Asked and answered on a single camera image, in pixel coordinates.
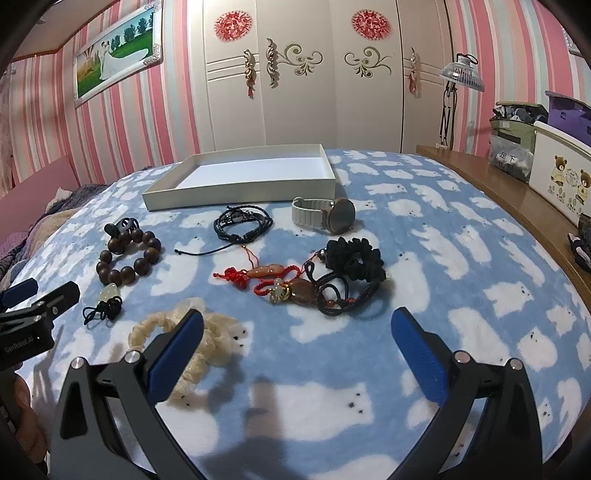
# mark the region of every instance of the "striped wallpaper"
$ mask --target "striped wallpaper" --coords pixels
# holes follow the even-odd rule
[[[591,103],[591,70],[571,55],[560,24],[537,0],[447,0],[454,49],[479,62],[486,92],[458,88],[454,150],[487,155],[498,100],[542,103],[546,90]]]
[[[10,110],[15,181],[66,155],[81,184],[110,183],[199,152],[189,75],[187,2],[165,0],[164,62],[74,109],[73,58],[88,40],[150,0],[121,0],[58,53],[13,63]]]

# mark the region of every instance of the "smartwatch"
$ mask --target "smartwatch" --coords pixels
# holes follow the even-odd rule
[[[342,235],[355,221],[355,205],[348,199],[317,200],[298,197],[291,202],[291,220],[296,225],[328,230]]]

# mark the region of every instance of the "plastic bag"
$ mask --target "plastic bag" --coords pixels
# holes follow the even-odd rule
[[[526,183],[530,180],[534,154],[519,144],[491,135],[489,161],[512,177]]]

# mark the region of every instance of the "picture frame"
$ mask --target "picture frame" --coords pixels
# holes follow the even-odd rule
[[[74,55],[74,108],[162,61],[162,4],[155,0],[131,12]]]
[[[582,57],[583,54],[581,53],[577,45],[575,45],[573,39],[570,38],[569,33],[564,29],[564,27],[562,27],[562,33],[564,35],[566,47],[569,49],[569,53],[571,53],[572,55],[576,55],[577,57]]]

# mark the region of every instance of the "watch strap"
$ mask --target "watch strap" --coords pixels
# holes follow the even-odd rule
[[[298,197],[291,203],[291,220],[296,225],[326,229],[326,214],[333,203],[333,200]]]

